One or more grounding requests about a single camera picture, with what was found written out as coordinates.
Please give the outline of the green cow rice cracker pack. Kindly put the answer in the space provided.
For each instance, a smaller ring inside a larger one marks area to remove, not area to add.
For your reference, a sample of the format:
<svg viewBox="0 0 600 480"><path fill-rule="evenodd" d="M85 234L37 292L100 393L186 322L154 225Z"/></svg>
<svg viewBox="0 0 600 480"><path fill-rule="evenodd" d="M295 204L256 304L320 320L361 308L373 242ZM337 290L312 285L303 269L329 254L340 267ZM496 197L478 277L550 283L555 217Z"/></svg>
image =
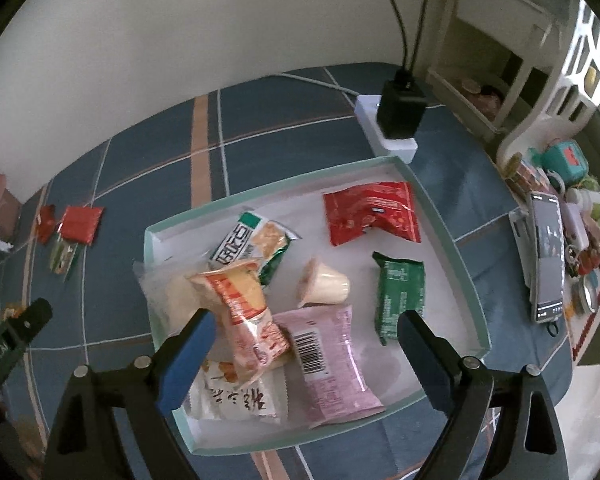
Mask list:
<svg viewBox="0 0 600 480"><path fill-rule="evenodd" d="M76 260L78 260L80 248L78 242L65 240L58 235L54 240L52 252L50 253L50 263L48 264L50 272L67 281Z"/></svg>

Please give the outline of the white orange Chinese snack bag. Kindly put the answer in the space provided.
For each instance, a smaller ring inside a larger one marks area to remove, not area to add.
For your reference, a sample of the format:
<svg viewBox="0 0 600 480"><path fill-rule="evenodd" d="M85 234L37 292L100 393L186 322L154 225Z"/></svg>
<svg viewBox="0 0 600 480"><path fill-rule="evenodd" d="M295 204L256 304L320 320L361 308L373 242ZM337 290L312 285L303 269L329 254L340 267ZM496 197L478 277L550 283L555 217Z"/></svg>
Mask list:
<svg viewBox="0 0 600 480"><path fill-rule="evenodd" d="M284 370L267 370L254 382L240 386L232 362L205 360L183 406L197 420L281 424L288 419Z"/></svg>

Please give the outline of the small dark red snack packet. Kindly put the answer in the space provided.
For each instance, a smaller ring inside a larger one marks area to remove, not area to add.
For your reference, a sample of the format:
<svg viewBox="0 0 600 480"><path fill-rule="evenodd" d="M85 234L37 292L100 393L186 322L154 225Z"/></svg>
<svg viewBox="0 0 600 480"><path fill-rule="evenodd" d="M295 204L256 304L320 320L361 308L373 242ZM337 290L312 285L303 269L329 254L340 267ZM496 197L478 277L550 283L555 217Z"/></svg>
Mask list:
<svg viewBox="0 0 600 480"><path fill-rule="evenodd" d="M46 245L56 230L55 206L45 205L40 208L35 219L35 237L42 245Z"/></svg>

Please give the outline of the white bun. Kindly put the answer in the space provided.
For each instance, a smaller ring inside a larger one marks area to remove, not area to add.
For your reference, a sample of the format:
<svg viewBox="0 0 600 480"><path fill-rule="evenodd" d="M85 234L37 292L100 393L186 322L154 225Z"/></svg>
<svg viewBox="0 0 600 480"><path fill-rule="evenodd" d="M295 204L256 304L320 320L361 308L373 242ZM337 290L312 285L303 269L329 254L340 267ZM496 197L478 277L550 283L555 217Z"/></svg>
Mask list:
<svg viewBox="0 0 600 480"><path fill-rule="evenodd" d="M154 348L178 334L200 309L200 296L189 278L208 269L201 259L134 262L133 272L147 302Z"/></svg>

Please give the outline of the pink orange bread package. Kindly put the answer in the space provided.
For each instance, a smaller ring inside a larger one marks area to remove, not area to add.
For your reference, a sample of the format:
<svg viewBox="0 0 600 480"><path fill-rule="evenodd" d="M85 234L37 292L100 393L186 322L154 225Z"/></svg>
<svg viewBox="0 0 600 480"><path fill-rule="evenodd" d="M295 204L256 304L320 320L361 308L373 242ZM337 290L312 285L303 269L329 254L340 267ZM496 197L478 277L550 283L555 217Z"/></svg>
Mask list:
<svg viewBox="0 0 600 480"><path fill-rule="evenodd" d="M252 384L290 350L287 336L273 321L266 303L258 260L237 260L187 281L200 296L201 307L220 321L239 385Z"/></svg>

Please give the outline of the dark green biscuit pack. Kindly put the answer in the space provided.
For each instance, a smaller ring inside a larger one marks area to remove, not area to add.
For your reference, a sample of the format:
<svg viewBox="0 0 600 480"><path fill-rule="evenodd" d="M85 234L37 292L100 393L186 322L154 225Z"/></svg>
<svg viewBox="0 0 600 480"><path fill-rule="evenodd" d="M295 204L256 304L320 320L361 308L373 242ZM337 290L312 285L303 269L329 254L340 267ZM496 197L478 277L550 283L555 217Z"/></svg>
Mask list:
<svg viewBox="0 0 600 480"><path fill-rule="evenodd" d="M425 310L425 268L421 261L391 258L373 252L379 266L375 311L375 332L380 343L386 346L390 340L398 339L398 321L405 311Z"/></svg>

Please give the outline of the pink barcode snack bag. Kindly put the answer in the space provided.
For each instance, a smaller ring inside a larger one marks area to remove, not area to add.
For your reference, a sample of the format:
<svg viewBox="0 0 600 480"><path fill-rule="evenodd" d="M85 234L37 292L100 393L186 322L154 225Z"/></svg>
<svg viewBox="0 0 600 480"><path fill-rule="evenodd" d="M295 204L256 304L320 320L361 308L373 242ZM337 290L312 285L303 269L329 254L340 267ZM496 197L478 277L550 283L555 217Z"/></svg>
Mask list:
<svg viewBox="0 0 600 480"><path fill-rule="evenodd" d="M300 366L311 429L385 411L355 359L351 306L289 310L276 314L274 321L288 336Z"/></svg>

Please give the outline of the white green cracker pack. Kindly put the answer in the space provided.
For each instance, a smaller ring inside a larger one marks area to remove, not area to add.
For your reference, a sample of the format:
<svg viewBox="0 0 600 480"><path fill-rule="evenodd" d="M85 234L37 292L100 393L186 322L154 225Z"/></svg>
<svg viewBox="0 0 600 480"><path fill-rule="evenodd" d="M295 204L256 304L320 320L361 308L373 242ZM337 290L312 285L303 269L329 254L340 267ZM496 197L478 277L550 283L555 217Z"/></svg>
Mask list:
<svg viewBox="0 0 600 480"><path fill-rule="evenodd" d="M293 230L254 211L245 210L220 244L210 252L208 263L215 270L238 260L257 260L259 280L266 287L295 240L300 240L300 236Z"/></svg>

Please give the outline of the pudding jelly cup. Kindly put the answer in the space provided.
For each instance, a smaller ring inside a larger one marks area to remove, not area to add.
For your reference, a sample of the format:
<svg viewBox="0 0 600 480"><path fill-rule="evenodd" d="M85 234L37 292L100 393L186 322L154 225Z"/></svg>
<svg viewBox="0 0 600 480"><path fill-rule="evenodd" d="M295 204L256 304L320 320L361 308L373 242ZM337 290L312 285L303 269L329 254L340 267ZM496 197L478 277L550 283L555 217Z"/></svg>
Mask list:
<svg viewBox="0 0 600 480"><path fill-rule="evenodd" d="M343 304L350 294L350 280L319 258L312 258L303 268L297 287L298 307L311 304Z"/></svg>

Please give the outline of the red flower snack bag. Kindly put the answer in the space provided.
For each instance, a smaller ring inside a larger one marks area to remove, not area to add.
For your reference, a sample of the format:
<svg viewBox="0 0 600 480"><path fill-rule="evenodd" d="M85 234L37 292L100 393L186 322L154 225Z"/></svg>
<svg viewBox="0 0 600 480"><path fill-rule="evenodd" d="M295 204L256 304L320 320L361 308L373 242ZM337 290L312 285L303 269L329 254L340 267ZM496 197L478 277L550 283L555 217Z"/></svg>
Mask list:
<svg viewBox="0 0 600 480"><path fill-rule="evenodd" d="M323 195L329 241L334 247L349 243L368 230L420 243L422 237L410 182L359 184Z"/></svg>

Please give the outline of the orange cake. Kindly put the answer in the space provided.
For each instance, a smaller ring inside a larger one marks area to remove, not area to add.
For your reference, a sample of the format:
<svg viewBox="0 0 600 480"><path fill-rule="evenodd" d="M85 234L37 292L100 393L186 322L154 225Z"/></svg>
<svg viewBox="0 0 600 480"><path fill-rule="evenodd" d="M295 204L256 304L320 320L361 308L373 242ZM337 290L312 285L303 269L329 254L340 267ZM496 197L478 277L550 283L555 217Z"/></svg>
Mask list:
<svg viewBox="0 0 600 480"><path fill-rule="evenodd" d="M19 318L26 309L27 307L22 304L6 304L1 313L1 320L6 321L9 318Z"/></svg>

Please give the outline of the smartphone on stand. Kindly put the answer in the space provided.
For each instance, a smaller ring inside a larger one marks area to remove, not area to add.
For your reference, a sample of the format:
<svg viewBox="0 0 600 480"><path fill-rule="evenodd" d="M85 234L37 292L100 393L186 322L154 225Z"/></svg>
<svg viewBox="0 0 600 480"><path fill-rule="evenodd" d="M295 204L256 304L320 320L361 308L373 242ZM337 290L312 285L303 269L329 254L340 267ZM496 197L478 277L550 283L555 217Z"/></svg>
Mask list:
<svg viewBox="0 0 600 480"><path fill-rule="evenodd" d="M530 318L553 323L564 312L565 239L559 200L532 191L524 209L511 212L509 222L518 249L524 284L529 289Z"/></svg>

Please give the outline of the patterned tape roll stack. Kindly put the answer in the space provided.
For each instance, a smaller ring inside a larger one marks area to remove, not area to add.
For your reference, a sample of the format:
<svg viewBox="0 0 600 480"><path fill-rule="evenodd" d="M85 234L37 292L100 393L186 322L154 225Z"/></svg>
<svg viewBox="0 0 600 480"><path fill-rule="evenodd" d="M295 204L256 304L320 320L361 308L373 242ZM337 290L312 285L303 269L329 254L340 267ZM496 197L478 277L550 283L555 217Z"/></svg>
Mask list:
<svg viewBox="0 0 600 480"><path fill-rule="evenodd" d="M552 192L546 175L525 160L521 152L516 153L506 162L503 178L512 191L523 200L532 192Z"/></svg>

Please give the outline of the mint green white tray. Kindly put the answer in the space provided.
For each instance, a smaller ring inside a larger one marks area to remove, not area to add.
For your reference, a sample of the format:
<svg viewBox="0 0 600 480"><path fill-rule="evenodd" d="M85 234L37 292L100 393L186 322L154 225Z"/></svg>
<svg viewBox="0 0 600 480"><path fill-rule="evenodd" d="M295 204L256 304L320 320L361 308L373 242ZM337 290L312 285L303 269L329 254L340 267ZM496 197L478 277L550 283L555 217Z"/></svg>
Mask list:
<svg viewBox="0 0 600 480"><path fill-rule="evenodd" d="M350 186L381 181L406 181L415 196L420 242L410 242L372 229L357 240L334 247L329 243L323 196ZM298 234L284 255L271 284L268 305L274 313L297 305L297 284L303 267L313 257L346 274L351 283L352 344L367 385L384 411L345 422L309 428L303 413L304 389L300 368L287 364L288 419L275 422L210 422L197 420L182 408L174 411L178 431L189 452L200 456L246 454L290 448L357 430L379 422L422 400L425 393L410 363L395 341L381 344L374 330L378 304L379 268L373 252L420 261L425 269L424 318L430 330L447 339L461 356L482 358L491 341L474 283L451 234L411 168L397 157L350 162L277 181L260 188L189 209L148 226L144 263L163 271L204 266L239 215L253 210Z"/></svg>

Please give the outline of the teal toy box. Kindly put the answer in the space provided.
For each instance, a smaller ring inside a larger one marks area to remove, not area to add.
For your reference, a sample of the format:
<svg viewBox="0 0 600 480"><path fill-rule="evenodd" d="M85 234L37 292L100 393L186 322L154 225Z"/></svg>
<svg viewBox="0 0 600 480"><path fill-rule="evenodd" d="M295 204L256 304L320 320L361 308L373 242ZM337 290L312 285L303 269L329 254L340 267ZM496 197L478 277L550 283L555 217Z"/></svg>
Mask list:
<svg viewBox="0 0 600 480"><path fill-rule="evenodd" d="M542 168L546 174L557 174L567 188L588 174L588 160L573 140L555 143L544 152L529 148L528 155L534 166Z"/></svg>

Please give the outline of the black power adapter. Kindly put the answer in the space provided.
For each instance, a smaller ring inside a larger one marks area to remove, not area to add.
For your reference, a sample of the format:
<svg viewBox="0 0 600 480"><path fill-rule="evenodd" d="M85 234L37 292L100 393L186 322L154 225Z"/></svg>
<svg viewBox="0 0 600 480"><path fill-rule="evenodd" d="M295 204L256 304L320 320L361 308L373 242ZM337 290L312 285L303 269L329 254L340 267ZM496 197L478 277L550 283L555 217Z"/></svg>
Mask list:
<svg viewBox="0 0 600 480"><path fill-rule="evenodd" d="M388 140L411 139L427 109L427 98L412 73L400 67L382 87L377 111L379 128Z"/></svg>

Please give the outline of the white plastic shelf rack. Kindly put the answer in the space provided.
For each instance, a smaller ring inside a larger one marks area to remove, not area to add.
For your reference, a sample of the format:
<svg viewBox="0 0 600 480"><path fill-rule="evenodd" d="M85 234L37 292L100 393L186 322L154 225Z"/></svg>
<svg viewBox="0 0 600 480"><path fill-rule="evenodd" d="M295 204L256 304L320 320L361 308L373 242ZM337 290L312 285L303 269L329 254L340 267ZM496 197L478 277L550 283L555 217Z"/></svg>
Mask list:
<svg viewBox="0 0 600 480"><path fill-rule="evenodd" d="M445 0L427 81L505 166L600 112L600 17L585 0Z"/></svg>

